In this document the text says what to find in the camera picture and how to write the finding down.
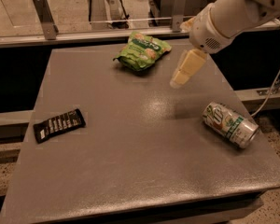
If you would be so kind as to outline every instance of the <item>metal post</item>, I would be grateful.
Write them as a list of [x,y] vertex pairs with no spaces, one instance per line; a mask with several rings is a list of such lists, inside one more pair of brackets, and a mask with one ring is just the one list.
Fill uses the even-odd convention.
[[184,19],[186,0],[174,0],[172,9],[172,29],[174,32],[180,31],[180,24]]
[[58,28],[55,25],[54,19],[49,10],[47,0],[33,0],[35,9],[47,40],[55,40],[58,34]]

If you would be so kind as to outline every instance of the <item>gray tabletop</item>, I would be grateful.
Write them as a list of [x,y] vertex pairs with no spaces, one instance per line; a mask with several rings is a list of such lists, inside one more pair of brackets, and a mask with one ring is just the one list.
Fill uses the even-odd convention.
[[[280,160],[262,133],[238,150],[203,124],[211,101],[249,117],[210,58],[184,87],[169,86],[191,46],[187,39],[168,42],[172,51],[141,75],[112,61],[122,44],[52,52],[0,224],[280,188]],[[33,124],[77,107],[86,128],[36,143]]]

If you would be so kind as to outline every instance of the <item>white cable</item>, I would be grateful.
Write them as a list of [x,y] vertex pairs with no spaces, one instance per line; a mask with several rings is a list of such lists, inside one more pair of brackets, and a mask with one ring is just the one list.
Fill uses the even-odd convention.
[[[276,23],[278,23],[279,26],[280,26],[280,20],[275,19],[274,21],[275,21]],[[277,76],[275,77],[275,79],[274,79],[274,81],[273,81],[272,86],[271,86],[271,87],[269,88],[269,90],[268,90],[267,97],[265,98],[265,100],[264,100],[264,102],[262,103],[262,105],[260,106],[260,108],[259,108],[257,111],[255,111],[255,112],[251,115],[252,117],[255,117],[255,116],[258,114],[258,112],[260,112],[260,110],[265,106],[265,104],[267,103],[267,101],[269,100],[269,98],[270,98],[270,96],[271,96],[271,92],[272,92],[273,86],[274,86],[274,83],[277,81],[277,79],[279,78],[279,76],[280,76],[280,69],[279,69],[279,71],[278,71]]]

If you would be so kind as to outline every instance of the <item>aluminum can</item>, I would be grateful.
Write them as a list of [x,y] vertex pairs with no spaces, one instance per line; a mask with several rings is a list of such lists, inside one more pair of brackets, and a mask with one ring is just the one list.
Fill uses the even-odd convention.
[[259,126],[223,104],[211,102],[203,112],[203,121],[240,148],[246,148]]

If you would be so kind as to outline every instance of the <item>green chip bag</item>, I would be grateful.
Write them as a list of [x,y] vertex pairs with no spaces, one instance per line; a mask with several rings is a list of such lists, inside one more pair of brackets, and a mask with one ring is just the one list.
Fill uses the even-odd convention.
[[123,47],[118,59],[122,64],[134,71],[142,71],[154,64],[163,53],[171,50],[171,46],[158,38],[132,32],[128,44]]

